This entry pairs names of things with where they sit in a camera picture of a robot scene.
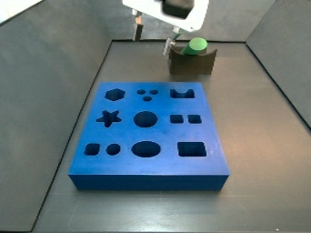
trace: dark gray surface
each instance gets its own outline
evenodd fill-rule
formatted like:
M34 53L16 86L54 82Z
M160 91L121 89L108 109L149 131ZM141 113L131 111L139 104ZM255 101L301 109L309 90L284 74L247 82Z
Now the dark gray surface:
M0 230L32 229L111 44L92 10L49 0L0 27Z
M311 136L243 44L211 44L211 76L169 76L163 43L113 43L100 81L203 83L232 175L221 192L77 191L66 176L92 95L34 232L311 231Z
M277 0L247 44L311 127L309 13L309 0Z
M133 16L131 9L121 4L121 0L91 0L99 2L96 11L112 39L132 39ZM259 24L265 12L276 0L209 0L209 9L201 29L189 34L184 33L180 39L204 37L213 41L245 42L252 30ZM172 33L172 25L141 16L141 39L167 39Z

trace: gray tabletop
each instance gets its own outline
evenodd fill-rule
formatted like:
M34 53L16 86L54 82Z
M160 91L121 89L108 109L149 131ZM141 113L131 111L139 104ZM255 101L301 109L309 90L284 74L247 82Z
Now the gray tabletop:
M311 231L311 136L244 44L211 76L171 76L163 43L113 42L33 231ZM66 176L97 84L201 82L232 175L220 192L77 191Z

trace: rectangular hole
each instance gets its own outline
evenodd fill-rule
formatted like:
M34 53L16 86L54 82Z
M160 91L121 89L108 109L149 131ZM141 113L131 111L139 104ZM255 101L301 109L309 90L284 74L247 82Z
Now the rectangular hole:
M100 153L100 144L97 143L89 143L85 146L84 154L87 156L96 156Z
M203 142L179 142L177 148L180 157L204 157L207 155Z
M201 123L200 115L188 115L188 122L191 124L200 124Z
M183 123L183 115L171 115L169 122L177 124Z

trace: white robot part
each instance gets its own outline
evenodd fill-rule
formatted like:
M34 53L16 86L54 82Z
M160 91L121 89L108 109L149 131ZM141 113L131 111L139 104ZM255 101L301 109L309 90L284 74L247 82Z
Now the white robot part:
M123 5L179 27L183 31L192 33L203 25L209 0L195 0L195 7L185 19L164 14L161 11L161 1L159 0L123 0Z

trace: blue foam block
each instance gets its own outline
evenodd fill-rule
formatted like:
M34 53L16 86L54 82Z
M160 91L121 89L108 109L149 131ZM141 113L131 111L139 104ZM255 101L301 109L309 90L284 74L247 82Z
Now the blue foam block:
M101 83L68 175L77 189L221 189L229 169L201 85Z

